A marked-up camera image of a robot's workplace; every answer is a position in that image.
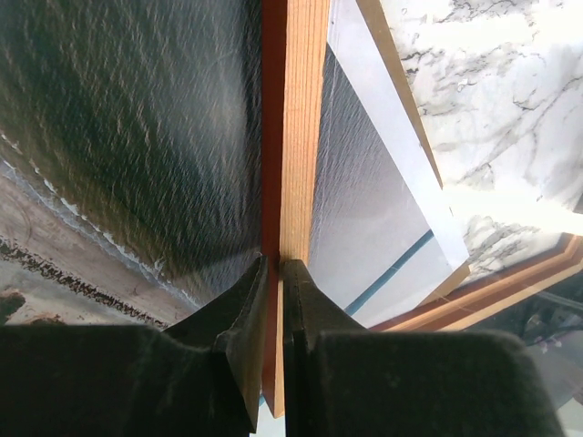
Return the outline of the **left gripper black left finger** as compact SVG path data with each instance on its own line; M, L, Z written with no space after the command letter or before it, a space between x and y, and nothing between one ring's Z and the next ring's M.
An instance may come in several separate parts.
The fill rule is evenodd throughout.
M258 422L268 260L166 330L1 329L4 436L246 436Z

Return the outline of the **landscape photo print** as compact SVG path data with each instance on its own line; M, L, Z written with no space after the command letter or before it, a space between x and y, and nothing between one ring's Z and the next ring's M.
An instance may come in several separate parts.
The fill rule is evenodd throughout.
M261 250L257 1L1 4L1 320L166 327ZM308 268L371 327L467 248L353 1L332 3Z

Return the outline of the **orange wooden picture frame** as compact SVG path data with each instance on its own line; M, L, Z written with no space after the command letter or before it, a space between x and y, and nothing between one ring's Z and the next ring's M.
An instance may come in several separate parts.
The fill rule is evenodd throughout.
M579 1L381 1L443 180L433 170L396 93L357 1L285 1L265 18L268 55L283 74L281 150L264 162L279 199L279 256L310 261L324 61L329 46L411 189L447 244L445 219L471 210L496 221L559 233L542 261L495 279L463 280L443 305L419 304L376 330L463 330L563 279L582 274L582 4ZM550 203L514 194L461 194L462 171L486 164L512 140L537 153L530 187Z

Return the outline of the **brown cardboard backing board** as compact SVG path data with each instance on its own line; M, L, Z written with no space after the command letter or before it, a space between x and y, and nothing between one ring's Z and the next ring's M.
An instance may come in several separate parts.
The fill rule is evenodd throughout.
M373 37L379 54L384 61L385 68L392 79L395 90L404 107L404 111L411 122L414 132L433 170L440 189L443 189L443 180L436 165L435 157L419 116L413 92L407 81L401 58L397 51L390 26L387 23L382 2L378 0L358 0L357 5L363 19ZM447 296L469 275L469 265L464 261L451 273L419 306L443 305L448 302Z

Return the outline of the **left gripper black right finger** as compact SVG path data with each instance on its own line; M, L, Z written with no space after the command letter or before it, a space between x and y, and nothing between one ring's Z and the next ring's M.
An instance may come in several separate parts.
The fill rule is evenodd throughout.
M283 281L290 436L560 436L526 347L495 332L374 332L322 293L304 263Z

